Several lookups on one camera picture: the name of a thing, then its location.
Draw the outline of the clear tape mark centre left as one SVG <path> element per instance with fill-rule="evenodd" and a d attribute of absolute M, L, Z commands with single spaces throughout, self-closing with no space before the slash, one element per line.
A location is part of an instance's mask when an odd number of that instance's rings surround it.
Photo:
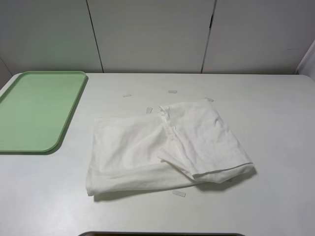
<path fill-rule="evenodd" d="M 152 110 L 153 110 L 153 109 L 152 109 L 151 107 L 148 107 L 147 110 L 146 110 L 146 114 L 151 114 L 151 113 L 152 113 Z"/>

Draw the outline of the green plastic tray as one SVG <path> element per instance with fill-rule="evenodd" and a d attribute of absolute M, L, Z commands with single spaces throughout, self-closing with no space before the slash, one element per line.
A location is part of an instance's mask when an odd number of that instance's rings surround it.
<path fill-rule="evenodd" d="M 82 71 L 24 72 L 0 97 L 1 153 L 46 153 L 63 138 L 87 81 Z"/>

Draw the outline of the white short sleeve t-shirt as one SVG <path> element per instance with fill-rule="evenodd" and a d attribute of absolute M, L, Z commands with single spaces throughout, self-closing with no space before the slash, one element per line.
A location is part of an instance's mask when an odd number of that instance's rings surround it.
<path fill-rule="evenodd" d="M 160 112 L 94 122 L 86 178 L 89 196 L 106 192 L 223 183 L 254 164 L 212 102 L 182 102 Z"/>

